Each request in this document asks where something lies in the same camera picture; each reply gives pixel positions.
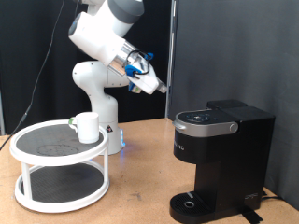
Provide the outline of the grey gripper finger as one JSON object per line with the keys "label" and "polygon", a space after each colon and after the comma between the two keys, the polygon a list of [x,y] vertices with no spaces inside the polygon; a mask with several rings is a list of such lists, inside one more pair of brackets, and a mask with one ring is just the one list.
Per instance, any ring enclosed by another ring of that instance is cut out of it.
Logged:
{"label": "grey gripper finger", "polygon": [[156,88],[156,90],[161,93],[166,93],[167,86],[160,79],[157,79],[157,81],[158,81],[158,87]]}

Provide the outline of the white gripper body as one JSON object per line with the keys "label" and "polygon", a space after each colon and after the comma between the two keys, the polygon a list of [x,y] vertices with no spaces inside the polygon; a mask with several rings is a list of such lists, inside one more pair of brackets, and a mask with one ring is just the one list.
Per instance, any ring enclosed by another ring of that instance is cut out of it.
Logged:
{"label": "white gripper body", "polygon": [[138,58],[132,64],[125,66],[125,74],[129,79],[129,91],[153,94],[158,87],[157,77],[154,69],[144,58]]}

